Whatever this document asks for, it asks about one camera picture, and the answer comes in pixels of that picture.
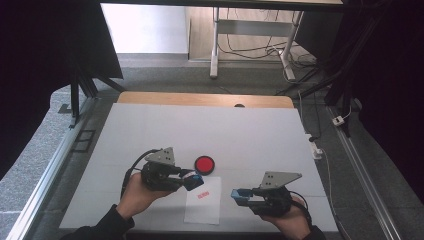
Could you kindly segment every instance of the white table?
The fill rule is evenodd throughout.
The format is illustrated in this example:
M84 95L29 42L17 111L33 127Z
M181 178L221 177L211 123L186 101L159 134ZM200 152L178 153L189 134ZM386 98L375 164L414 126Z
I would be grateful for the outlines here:
M95 225L118 203L132 163L150 149L166 147L174 148L182 168L193 168L201 155L215 160L210 176L222 180L219 225L184 223L187 192L181 188L135 216L133 231L275 232L230 197L233 188L258 187L267 170L302 173L287 188L307 199L314 224L337 231L296 109L121 103L109 114L60 227Z

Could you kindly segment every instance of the table surface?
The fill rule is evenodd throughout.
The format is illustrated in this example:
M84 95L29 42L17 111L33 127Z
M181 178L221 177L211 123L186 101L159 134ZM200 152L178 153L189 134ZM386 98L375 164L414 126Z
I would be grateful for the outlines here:
M254 108L294 108L286 96L254 96L199 93L123 92L118 103L167 104L184 106L234 107L243 104Z
M246 108L234 108L238 103ZM146 92L122 93L112 107L60 227L95 225L119 201L126 169L158 147L174 147L182 168L192 168L196 156L214 158L210 176L222 179L219 225L184 223L187 192L180 189L135 216L135 231L275 232L229 196L234 188L257 187L270 170L301 173L287 188L307 199L314 224L337 231L290 98Z

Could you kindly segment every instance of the white table leg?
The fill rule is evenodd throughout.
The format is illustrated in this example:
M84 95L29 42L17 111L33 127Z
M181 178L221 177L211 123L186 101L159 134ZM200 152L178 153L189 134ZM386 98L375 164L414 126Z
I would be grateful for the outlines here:
M294 81L296 79L294 74L293 74L293 70L290 66L288 56L289 56L289 53L290 53L290 48L293 44L294 36L296 35L296 32L297 32L297 28L299 27L299 23L300 23L300 19L302 17L302 14L303 14L303 12L297 12L297 16L294 18L294 22L293 22L293 26L292 26L290 35L287 39L287 45L284 48L284 51L283 52L280 51L280 53L279 53L280 59L283 62L284 71L285 71L287 79L289 81Z
M213 16L213 48L211 55L211 72L210 78L218 77L218 23L219 23L219 8L215 7Z

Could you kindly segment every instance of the black sleeve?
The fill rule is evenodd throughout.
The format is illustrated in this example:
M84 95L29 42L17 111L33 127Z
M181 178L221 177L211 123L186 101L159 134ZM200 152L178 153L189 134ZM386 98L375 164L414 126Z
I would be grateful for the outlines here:
M304 240L325 240L325 235L317 226L312 226L311 233Z
M116 211L113 205L109 212L94 227L84 226L74 233L65 235L61 240L116 240L122 239L124 233L134 227L134 220L131 218L125 221Z

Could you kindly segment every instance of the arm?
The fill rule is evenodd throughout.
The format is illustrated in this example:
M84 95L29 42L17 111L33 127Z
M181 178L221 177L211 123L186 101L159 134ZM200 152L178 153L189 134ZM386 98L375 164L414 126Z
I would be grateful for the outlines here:
M302 200L292 197L303 205ZM309 228L308 221L302 210L292 205L290 211L282 217L261 216L262 220L274 224L288 239L325 240L325 235L317 226Z
M113 205L96 226L81 227L61 240L122 239L122 235L134 227L134 215L146 210L156 199L169 194L171 192L150 191L143 184L141 174L133 174L119 204Z

